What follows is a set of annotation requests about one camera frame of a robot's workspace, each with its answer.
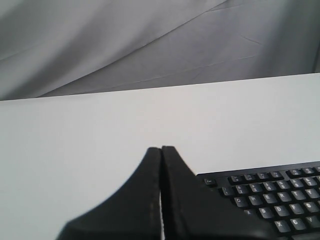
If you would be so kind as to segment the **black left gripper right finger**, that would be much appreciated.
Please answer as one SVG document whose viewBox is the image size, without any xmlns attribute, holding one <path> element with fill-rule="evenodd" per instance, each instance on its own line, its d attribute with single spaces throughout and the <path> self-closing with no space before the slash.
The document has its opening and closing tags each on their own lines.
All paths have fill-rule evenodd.
<svg viewBox="0 0 320 240">
<path fill-rule="evenodd" d="M 272 226 L 210 190 L 173 146 L 161 149 L 161 210 L 166 240 L 275 240 Z"/>
</svg>

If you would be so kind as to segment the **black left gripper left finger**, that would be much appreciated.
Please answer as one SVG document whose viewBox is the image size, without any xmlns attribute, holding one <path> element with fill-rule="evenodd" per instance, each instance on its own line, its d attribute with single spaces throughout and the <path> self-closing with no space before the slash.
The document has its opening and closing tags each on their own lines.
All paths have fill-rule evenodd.
<svg viewBox="0 0 320 240">
<path fill-rule="evenodd" d="M 159 148 L 147 149 L 130 178 L 107 200 L 70 220 L 59 240 L 160 240 Z"/>
</svg>

